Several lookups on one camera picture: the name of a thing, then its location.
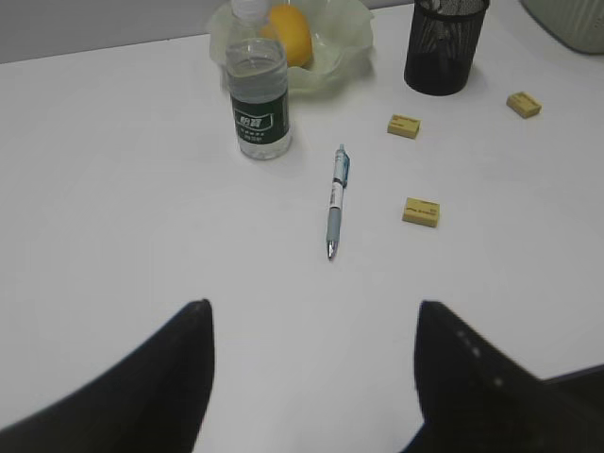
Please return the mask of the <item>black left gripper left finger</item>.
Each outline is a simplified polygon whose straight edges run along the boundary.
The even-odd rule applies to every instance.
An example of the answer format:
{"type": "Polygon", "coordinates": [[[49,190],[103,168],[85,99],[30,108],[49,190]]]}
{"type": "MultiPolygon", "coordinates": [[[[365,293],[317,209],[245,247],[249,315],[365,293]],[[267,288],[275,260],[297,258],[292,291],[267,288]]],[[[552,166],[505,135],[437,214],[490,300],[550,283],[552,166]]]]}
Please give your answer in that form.
{"type": "Polygon", "coordinates": [[[101,376],[1,430],[4,452],[192,452],[215,371],[212,307],[186,304],[101,376]]]}

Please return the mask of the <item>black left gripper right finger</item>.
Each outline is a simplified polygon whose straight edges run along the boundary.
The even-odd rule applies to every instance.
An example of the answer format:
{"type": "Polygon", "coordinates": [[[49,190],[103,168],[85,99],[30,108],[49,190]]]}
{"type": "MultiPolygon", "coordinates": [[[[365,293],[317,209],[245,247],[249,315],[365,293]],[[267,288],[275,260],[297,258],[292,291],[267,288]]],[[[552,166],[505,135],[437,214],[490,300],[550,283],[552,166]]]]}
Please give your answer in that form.
{"type": "Polygon", "coordinates": [[[600,452],[603,368],[539,379],[439,301],[418,311],[408,452],[600,452]]]}

